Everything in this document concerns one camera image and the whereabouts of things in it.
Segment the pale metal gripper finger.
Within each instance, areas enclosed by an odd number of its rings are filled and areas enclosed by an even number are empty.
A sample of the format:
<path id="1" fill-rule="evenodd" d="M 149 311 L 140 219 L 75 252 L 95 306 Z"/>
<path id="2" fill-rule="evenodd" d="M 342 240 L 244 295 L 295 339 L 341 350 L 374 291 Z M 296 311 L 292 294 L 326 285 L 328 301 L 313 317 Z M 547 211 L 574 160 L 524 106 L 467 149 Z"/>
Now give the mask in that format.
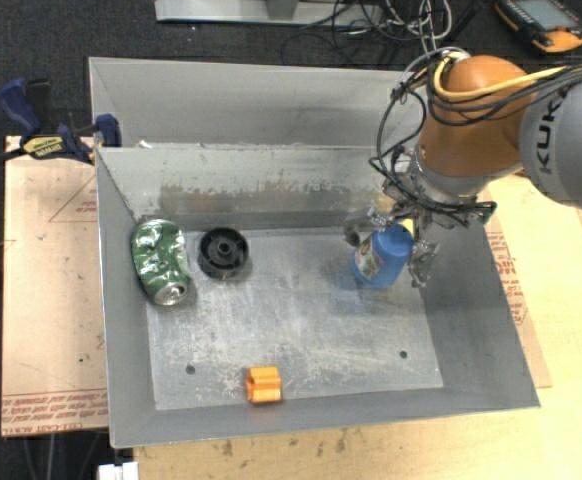
<path id="1" fill-rule="evenodd" d="M 350 246 L 359 246 L 361 243 L 360 232 L 374 228 L 372 213 L 350 213 L 343 222 L 343 234 L 345 241 Z"/>
<path id="2" fill-rule="evenodd" d="M 439 244 L 429 240 L 419 224 L 414 224 L 413 226 L 413 240 L 414 243 L 409 259 L 409 274 L 412 279 L 412 286 L 423 288 L 427 285 L 429 271 L 438 253 Z"/>

